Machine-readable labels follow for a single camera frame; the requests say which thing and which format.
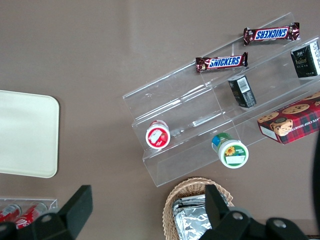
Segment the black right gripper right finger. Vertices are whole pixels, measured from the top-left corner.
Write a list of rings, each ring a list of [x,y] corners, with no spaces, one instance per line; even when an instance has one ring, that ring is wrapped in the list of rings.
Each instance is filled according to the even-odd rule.
[[[201,240],[246,240],[251,219],[238,209],[229,209],[213,184],[205,187],[205,210],[211,229]]]

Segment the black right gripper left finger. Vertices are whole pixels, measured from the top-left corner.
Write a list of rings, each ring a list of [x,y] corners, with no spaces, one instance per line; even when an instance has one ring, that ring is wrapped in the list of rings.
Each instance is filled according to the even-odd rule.
[[[82,185],[58,211],[31,225],[35,240],[75,240],[93,212],[92,186]]]

